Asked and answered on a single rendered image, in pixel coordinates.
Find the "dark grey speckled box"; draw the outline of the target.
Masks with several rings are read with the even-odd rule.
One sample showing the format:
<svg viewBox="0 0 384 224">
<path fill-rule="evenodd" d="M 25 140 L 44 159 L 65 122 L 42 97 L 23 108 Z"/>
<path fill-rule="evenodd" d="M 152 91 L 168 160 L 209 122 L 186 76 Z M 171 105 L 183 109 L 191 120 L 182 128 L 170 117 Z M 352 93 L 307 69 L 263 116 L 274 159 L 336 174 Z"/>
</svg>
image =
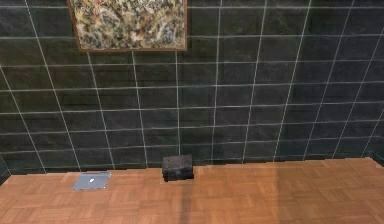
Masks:
<svg viewBox="0 0 384 224">
<path fill-rule="evenodd" d="M 162 175 L 165 182 L 193 179 L 192 155 L 178 155 L 164 157 Z"/>
</svg>

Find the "framed speckled abstract painting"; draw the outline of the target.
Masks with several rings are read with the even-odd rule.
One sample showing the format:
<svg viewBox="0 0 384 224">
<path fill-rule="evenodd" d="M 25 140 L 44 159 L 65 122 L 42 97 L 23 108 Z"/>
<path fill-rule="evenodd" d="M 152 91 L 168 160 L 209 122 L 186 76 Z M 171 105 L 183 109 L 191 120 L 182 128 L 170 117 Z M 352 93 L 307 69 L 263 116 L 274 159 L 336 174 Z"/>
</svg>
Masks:
<svg viewBox="0 0 384 224">
<path fill-rule="evenodd" d="M 66 1 L 81 52 L 187 49 L 187 0 Z"/>
</svg>

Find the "silver closed laptop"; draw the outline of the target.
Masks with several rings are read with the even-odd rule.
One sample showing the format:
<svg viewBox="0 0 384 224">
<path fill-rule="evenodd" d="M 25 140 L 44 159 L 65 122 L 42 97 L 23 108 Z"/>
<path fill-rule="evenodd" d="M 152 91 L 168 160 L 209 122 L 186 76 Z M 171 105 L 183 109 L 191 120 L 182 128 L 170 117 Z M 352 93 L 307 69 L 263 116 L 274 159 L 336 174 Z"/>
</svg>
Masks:
<svg viewBox="0 0 384 224">
<path fill-rule="evenodd" d="M 111 173 L 102 171 L 98 173 L 81 173 L 75 181 L 73 190 L 104 189 L 111 177 Z"/>
</svg>

